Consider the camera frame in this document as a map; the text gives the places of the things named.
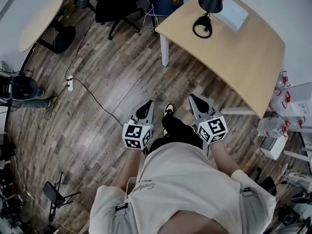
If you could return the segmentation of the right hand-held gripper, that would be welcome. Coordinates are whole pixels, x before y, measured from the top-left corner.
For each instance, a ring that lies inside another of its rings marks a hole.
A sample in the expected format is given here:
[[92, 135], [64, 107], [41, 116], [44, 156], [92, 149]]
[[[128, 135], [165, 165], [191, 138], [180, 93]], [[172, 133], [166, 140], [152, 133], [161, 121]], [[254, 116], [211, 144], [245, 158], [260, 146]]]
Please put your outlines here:
[[222, 140], [228, 132], [222, 113], [215, 112], [213, 101], [202, 95], [189, 95], [189, 103], [195, 116], [195, 132], [207, 144]]

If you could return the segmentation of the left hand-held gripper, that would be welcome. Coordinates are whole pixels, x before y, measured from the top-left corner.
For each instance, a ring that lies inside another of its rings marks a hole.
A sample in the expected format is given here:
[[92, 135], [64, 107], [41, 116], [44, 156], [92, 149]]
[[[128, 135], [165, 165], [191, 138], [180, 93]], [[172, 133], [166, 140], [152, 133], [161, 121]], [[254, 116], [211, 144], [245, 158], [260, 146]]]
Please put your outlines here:
[[154, 102], [141, 103], [123, 126], [122, 140], [126, 148], [144, 150], [153, 135]]

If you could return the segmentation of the person's right forearm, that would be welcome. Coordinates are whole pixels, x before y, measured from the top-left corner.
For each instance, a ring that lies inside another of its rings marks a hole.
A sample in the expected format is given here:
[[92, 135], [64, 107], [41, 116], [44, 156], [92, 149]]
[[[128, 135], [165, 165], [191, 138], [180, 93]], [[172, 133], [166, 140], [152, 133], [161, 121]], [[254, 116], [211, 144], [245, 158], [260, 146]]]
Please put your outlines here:
[[227, 174], [229, 177], [237, 171], [240, 170], [239, 165], [230, 156], [226, 150], [224, 144], [221, 141], [211, 143], [209, 145], [210, 151], [215, 159], [217, 168], [219, 171]]

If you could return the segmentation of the person's left forearm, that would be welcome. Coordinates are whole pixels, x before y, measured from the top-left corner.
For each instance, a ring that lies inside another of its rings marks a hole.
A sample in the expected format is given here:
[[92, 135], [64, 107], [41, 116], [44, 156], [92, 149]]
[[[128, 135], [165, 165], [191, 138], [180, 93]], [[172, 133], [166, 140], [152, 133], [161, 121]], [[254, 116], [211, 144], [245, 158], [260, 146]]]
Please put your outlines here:
[[139, 172], [142, 155], [142, 151], [138, 150], [129, 150], [127, 152], [124, 165], [114, 182], [114, 186], [126, 191], [129, 179], [136, 177]]

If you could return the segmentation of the person's black trousers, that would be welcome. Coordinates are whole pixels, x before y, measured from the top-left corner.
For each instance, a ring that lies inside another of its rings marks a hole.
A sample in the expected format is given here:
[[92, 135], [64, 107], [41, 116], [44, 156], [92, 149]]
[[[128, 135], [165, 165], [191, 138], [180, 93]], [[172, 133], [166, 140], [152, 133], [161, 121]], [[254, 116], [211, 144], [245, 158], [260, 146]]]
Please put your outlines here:
[[152, 143], [149, 153], [172, 142], [187, 143], [202, 149], [203, 140], [194, 132], [191, 126], [184, 124], [180, 119], [174, 117], [172, 113], [167, 113], [163, 117], [162, 126], [167, 131], [167, 135], [156, 139]]

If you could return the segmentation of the light wood table white legs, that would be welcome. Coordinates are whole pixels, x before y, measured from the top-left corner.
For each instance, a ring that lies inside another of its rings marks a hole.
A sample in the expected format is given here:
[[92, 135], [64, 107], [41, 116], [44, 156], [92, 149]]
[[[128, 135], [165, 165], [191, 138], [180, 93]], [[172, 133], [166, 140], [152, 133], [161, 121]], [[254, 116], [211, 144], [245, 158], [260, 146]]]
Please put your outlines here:
[[197, 37], [192, 27], [203, 15], [198, 0], [189, 0], [157, 28], [162, 65], [169, 61], [173, 42], [201, 61], [226, 82], [247, 104], [247, 108], [225, 108], [225, 114], [263, 117], [282, 68], [285, 43], [278, 33], [241, 0], [233, 0], [248, 12], [238, 31], [211, 17], [213, 32], [207, 39]]

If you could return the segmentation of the person's white t-shirt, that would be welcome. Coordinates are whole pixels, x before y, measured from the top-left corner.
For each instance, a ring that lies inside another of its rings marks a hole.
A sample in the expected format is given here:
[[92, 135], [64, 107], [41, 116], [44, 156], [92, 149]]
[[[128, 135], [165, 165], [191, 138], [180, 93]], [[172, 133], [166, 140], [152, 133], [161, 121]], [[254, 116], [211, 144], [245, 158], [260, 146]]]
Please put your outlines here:
[[241, 169], [231, 177], [181, 142], [147, 156], [134, 188], [98, 188], [89, 234], [263, 234], [276, 200]]

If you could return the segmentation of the low white stand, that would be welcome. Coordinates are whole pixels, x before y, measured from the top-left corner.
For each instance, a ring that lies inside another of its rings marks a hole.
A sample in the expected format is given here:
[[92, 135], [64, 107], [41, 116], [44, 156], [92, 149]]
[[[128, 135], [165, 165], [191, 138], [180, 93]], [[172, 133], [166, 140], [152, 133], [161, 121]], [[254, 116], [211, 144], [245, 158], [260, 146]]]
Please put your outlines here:
[[272, 160], [277, 160], [283, 152], [288, 137], [281, 136], [279, 138], [265, 137], [260, 145], [262, 153]]

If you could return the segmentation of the white flat box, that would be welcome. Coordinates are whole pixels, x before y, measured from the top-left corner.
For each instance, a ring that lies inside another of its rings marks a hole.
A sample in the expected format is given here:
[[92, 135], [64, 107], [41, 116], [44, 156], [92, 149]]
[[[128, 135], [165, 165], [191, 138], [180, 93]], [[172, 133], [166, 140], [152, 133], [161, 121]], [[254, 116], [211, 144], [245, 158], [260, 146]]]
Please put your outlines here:
[[239, 6], [233, 0], [223, 0], [223, 9], [219, 13], [213, 13], [213, 16], [237, 32], [249, 13]]

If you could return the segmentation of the blue chair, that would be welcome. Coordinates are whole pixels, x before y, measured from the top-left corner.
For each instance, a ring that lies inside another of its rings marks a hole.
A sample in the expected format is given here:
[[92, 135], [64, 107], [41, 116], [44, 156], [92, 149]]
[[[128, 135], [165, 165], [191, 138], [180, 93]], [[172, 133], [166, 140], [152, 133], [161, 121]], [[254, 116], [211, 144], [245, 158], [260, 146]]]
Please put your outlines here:
[[184, 4], [184, 0], [179, 0], [178, 5], [172, 5], [171, 0], [144, 0], [147, 2], [143, 26], [153, 28], [156, 33], [156, 27], [159, 25], [158, 18], [167, 18]]

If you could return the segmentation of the black mesh office chair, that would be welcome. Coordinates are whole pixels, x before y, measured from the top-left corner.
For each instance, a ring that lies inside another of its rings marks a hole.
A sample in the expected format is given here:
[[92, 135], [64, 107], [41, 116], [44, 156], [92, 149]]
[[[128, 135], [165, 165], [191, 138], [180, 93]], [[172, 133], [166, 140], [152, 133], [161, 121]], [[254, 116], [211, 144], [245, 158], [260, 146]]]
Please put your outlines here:
[[120, 21], [125, 21], [130, 26], [134, 27], [136, 32], [139, 28], [127, 17], [133, 13], [140, 12], [144, 15], [142, 8], [137, 6], [138, 0], [96, 0], [96, 22], [104, 24], [106, 22], [113, 22], [113, 26], [108, 35], [108, 40], [112, 40], [112, 33]]

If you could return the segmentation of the black folding stand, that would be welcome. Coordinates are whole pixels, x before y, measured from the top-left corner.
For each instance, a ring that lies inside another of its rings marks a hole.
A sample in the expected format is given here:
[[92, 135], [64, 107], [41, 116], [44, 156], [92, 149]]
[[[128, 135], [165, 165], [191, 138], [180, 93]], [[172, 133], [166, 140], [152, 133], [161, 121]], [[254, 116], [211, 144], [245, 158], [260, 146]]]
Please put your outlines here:
[[71, 204], [73, 202], [72, 200], [73, 197], [81, 194], [81, 192], [76, 192], [74, 194], [63, 196], [59, 192], [62, 176], [63, 176], [63, 172], [60, 173], [59, 180], [57, 183], [52, 184], [51, 182], [47, 181], [43, 187], [44, 195], [51, 202], [49, 216], [48, 216], [49, 223], [53, 223], [57, 209], [61, 208], [62, 206]]

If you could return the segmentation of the oval wooden table black base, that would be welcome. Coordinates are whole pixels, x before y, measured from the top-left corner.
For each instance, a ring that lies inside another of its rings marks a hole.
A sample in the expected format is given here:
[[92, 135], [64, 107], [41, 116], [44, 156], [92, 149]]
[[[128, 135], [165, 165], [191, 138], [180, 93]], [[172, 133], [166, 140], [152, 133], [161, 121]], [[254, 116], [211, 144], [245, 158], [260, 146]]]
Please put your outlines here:
[[[63, 0], [48, 0], [44, 6], [39, 8], [37, 12], [28, 21], [20, 38], [18, 49], [25, 52], [35, 43], [38, 43], [56, 54], [64, 52], [73, 42], [76, 36], [76, 29], [73, 26], [65, 27], [57, 20]], [[48, 28], [54, 28], [58, 31], [55, 38], [55, 45], [51, 45], [44, 41], [41, 36]]]

